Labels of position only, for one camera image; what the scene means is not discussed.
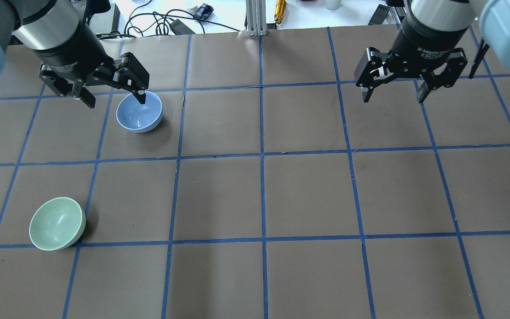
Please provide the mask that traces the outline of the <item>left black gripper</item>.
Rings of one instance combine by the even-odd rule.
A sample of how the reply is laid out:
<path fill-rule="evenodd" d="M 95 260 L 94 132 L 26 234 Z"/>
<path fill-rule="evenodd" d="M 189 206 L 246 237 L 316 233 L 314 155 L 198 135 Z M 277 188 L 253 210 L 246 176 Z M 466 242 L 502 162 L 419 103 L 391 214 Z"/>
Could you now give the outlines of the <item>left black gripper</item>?
<path fill-rule="evenodd" d="M 106 85 L 113 81 L 113 88 L 130 92 L 141 105 L 146 102 L 150 74 L 136 55 L 126 52 L 113 60 L 84 22 L 79 22 L 63 44 L 34 52 L 43 62 L 39 78 L 59 97 L 71 96 L 93 109 L 96 98 L 85 84 Z"/>

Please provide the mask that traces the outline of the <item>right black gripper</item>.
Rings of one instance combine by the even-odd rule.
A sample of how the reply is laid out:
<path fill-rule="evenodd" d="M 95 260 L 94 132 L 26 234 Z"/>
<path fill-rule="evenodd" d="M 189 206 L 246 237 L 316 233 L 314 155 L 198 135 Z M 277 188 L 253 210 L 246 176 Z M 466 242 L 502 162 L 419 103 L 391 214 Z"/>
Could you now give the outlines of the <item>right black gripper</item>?
<path fill-rule="evenodd" d="M 417 89 L 418 103 L 438 88 L 455 85 L 468 59 L 462 48 L 456 48 L 461 31 L 441 31 L 405 17 L 389 52 L 366 48 L 355 69 L 355 85 L 362 91 L 362 100 L 370 101 L 374 90 L 396 78 L 424 79 Z M 435 74 L 434 70 L 444 66 Z"/>

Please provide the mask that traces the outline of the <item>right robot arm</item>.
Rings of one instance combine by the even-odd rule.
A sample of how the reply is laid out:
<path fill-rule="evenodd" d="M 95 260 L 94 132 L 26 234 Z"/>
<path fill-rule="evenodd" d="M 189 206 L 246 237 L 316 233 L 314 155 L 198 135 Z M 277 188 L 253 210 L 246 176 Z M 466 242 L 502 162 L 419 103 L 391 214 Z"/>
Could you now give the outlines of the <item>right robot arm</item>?
<path fill-rule="evenodd" d="M 481 41 L 470 77 L 492 49 L 510 69 L 510 0 L 399 0 L 407 14 L 391 49 L 369 47 L 355 71 L 355 85 L 369 102 L 376 87 L 396 79 L 423 79 L 417 102 L 441 87 L 452 87 L 468 64 L 459 41 L 479 22 Z"/>

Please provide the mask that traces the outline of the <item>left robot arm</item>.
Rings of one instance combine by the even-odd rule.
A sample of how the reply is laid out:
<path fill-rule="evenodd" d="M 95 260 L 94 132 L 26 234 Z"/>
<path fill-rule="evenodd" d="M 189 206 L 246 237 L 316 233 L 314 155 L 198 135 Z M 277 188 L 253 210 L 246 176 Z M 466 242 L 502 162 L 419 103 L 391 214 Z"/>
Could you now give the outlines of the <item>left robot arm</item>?
<path fill-rule="evenodd" d="M 133 53 L 109 56 L 70 0 L 0 0 L 0 75 L 12 38 L 41 60 L 39 78 L 57 96 L 93 109 L 89 87 L 109 86 L 146 102 L 148 71 Z"/>

